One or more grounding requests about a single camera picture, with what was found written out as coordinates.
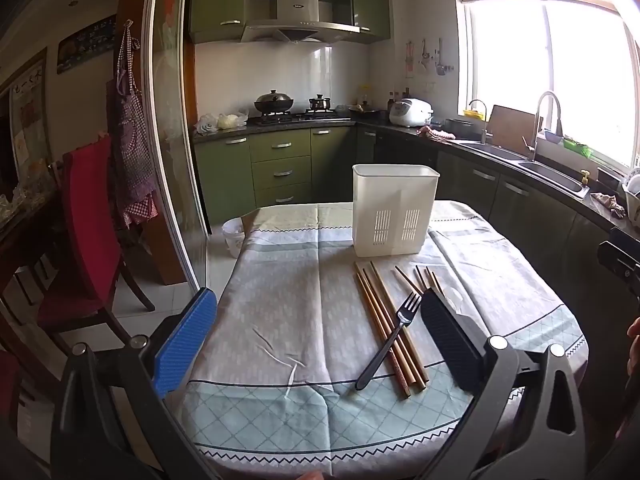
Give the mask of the person's right hand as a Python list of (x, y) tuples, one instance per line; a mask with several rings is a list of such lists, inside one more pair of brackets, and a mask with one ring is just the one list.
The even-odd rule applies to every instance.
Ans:
[(640, 318), (636, 318), (628, 327), (627, 336), (631, 339), (627, 361), (627, 373), (631, 376), (640, 362)]

